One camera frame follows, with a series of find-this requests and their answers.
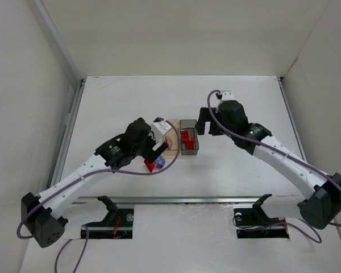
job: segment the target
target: black clamp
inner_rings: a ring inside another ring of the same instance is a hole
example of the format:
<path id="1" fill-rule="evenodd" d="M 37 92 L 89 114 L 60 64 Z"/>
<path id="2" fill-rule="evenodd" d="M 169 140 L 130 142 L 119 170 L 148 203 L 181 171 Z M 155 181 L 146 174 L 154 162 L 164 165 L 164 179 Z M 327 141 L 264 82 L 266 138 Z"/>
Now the black clamp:
<path id="1" fill-rule="evenodd" d="M 97 197 L 97 200 L 103 202 L 106 209 L 109 211 L 101 221 L 102 224 L 108 225 L 116 218 L 116 215 L 118 214 L 118 207 L 106 195 Z"/>
<path id="2" fill-rule="evenodd" d="M 251 208 L 235 208 L 234 217 L 236 220 L 236 226 L 269 226 L 277 223 L 278 221 L 276 219 L 269 218 L 261 208 L 264 201 L 271 196 L 271 194 L 261 196 L 254 204 L 252 204 Z"/>
<path id="3" fill-rule="evenodd" d="M 164 142 L 154 151 L 156 144 L 150 125 L 143 118 L 138 118 L 129 124 L 124 134 L 99 146 L 95 155 L 100 155 L 105 159 L 105 166 L 120 169 L 129 165 L 137 156 L 153 163 L 168 148 L 167 143 Z"/>

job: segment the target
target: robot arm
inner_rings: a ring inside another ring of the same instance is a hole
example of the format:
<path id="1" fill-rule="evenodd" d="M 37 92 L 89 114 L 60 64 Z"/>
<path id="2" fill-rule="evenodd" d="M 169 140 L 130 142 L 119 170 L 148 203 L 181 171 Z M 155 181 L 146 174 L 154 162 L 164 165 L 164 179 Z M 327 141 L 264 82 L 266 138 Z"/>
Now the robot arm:
<path id="1" fill-rule="evenodd" d="M 292 156 L 304 162 L 284 147 L 272 133 L 258 123 L 249 123 L 244 107 L 234 99 L 230 91 L 216 95 L 220 100 L 218 107 L 211 108 L 213 116 L 227 130 L 224 131 L 214 120 L 207 107 L 201 108 L 196 130 L 205 133 L 205 123 L 210 122 L 211 135 L 226 135 L 249 154 L 266 162 L 291 181 L 303 196 L 264 195 L 254 204 L 234 206 L 238 226 L 267 226 L 277 222 L 276 217 L 303 218 L 317 229 L 323 229 L 341 211 L 341 194 L 335 186 L 321 175 L 311 171 L 308 165 L 302 166 L 292 161 Z M 267 144 L 284 152 L 281 155 L 260 143 Z M 341 175 L 331 177 L 341 187 Z"/>
<path id="2" fill-rule="evenodd" d="M 171 128 L 159 118 L 151 125 L 139 118 L 128 126 L 124 134 L 99 146 L 80 168 L 58 184 L 36 196 L 31 192 L 26 194 L 22 198 L 22 220 L 38 244 L 50 246 L 63 235 L 65 228 L 89 222 L 111 222 L 118 208 L 107 196 L 87 204 L 70 205 L 113 172 L 126 172 L 117 170 L 129 165 L 135 157 L 142 156 L 148 162 L 154 162 L 168 145 L 163 143 L 156 150 L 153 148 Z"/>

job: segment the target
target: wooden block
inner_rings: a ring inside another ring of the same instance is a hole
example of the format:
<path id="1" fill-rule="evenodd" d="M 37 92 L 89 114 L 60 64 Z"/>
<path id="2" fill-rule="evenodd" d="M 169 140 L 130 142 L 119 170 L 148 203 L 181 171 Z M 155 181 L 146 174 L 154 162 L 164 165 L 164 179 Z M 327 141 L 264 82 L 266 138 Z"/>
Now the wooden block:
<path id="1" fill-rule="evenodd" d="M 181 131 L 181 122 L 179 119 L 169 119 L 170 122 L 177 128 L 178 133 Z M 166 135 L 163 137 L 163 141 L 167 142 L 169 147 L 167 150 L 163 152 L 164 156 L 175 156 L 178 150 L 178 140 L 176 132 L 171 129 Z"/>

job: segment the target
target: red wire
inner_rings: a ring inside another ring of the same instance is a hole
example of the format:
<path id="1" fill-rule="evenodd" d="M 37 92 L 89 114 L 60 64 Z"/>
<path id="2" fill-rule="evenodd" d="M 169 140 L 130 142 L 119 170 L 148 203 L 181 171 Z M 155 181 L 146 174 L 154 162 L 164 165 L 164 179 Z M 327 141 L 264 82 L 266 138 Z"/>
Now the red wire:
<path id="1" fill-rule="evenodd" d="M 119 228 L 120 222 L 121 222 L 121 218 L 120 218 L 120 216 L 118 216 L 118 217 L 116 218 L 116 226 L 115 226 L 114 229 L 113 229 L 114 239 L 115 239 L 116 234 L 117 234 L 117 232 L 118 232 L 118 228 Z"/>
<path id="2" fill-rule="evenodd" d="M 285 223 L 285 221 L 283 221 L 283 220 L 280 220 L 278 217 L 276 218 L 276 220 L 278 220 L 279 222 L 281 222 L 281 223 Z"/>

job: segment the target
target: red block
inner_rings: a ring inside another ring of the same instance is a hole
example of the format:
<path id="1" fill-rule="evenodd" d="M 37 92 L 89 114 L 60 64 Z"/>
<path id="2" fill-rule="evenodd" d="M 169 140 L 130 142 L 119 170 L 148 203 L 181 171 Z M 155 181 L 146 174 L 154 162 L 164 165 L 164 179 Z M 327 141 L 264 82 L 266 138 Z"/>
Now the red block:
<path id="1" fill-rule="evenodd" d="M 189 139 L 188 131 L 181 131 L 182 142 L 186 144 L 187 150 L 194 149 L 194 143 L 196 142 L 196 138 Z"/>
<path id="2" fill-rule="evenodd" d="M 150 172 L 153 172 L 155 169 L 155 163 L 149 163 L 146 159 L 144 160 L 145 166 L 147 166 Z"/>

